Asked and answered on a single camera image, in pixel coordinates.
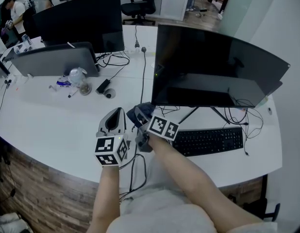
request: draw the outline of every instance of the monitor screen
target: monitor screen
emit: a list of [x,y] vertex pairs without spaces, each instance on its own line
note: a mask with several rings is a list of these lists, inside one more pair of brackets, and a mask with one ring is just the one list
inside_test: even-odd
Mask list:
[[152,104],[255,107],[290,65],[222,34],[159,25]]
[[18,54],[13,65],[23,76],[62,76],[69,75],[74,68],[81,67],[88,77],[98,77],[96,58],[92,45],[88,42],[56,45]]
[[47,46],[90,42],[95,53],[124,50],[120,0],[72,0],[33,19]]

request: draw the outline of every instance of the white desk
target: white desk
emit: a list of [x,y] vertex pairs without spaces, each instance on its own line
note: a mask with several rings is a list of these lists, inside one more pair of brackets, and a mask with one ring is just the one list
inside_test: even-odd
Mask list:
[[[147,46],[156,41],[155,27],[137,27],[140,46]],[[112,79],[110,88],[117,95],[109,100],[92,91],[88,96],[79,93],[67,98],[64,89],[58,93],[49,91],[48,86],[56,82],[57,77],[34,77],[26,84],[13,86],[6,91],[0,112],[0,136],[28,156],[62,172],[98,182],[101,167],[94,157],[96,146],[95,134],[100,120],[112,109],[122,107],[126,112],[140,102],[142,73],[144,68],[143,53],[132,53],[135,44],[134,26],[124,26],[125,46],[131,52],[131,63]],[[145,88],[143,102],[151,101],[153,53],[147,55]],[[95,89],[106,78],[113,76],[120,67],[102,68],[98,78],[90,78]],[[18,73],[14,67],[11,72]],[[4,89],[0,91],[0,104]],[[267,112],[270,107],[273,114]],[[168,118],[179,121],[191,109],[170,113]],[[226,186],[260,177],[282,167],[281,135],[276,108],[272,98],[258,109],[264,118],[261,134],[246,143],[247,157],[244,150],[189,157],[203,168],[217,186]],[[243,113],[232,109],[233,115],[241,117]],[[131,132],[133,124],[127,121],[127,134],[132,141],[128,160],[134,154],[136,129]],[[199,108],[183,124],[181,129],[222,128],[225,122],[210,108]],[[250,128],[261,125],[258,118],[250,116]],[[148,184],[165,179],[162,167],[156,162],[154,154],[144,153],[147,163]],[[142,160],[136,161],[136,186],[143,182]],[[120,187],[128,187],[130,166],[121,170]]]

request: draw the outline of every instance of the hand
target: hand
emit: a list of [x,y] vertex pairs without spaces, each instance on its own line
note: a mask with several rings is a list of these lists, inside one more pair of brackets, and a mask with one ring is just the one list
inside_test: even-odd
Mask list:
[[164,140],[163,138],[155,135],[155,134],[152,134],[150,132],[148,132],[148,135],[149,135],[149,145],[153,148],[153,145],[155,143],[160,143],[160,142],[166,142],[166,140]]

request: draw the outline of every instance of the charger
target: charger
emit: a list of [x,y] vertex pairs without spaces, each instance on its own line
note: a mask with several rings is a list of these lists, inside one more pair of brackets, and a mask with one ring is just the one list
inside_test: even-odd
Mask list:
[[110,84],[110,80],[106,79],[102,84],[96,89],[96,92],[99,94],[104,93],[106,87]]

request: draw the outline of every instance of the keyboard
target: keyboard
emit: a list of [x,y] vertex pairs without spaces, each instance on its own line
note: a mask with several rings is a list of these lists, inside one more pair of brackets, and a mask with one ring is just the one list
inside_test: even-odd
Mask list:
[[178,131],[173,147],[184,156],[241,149],[243,148],[242,128]]

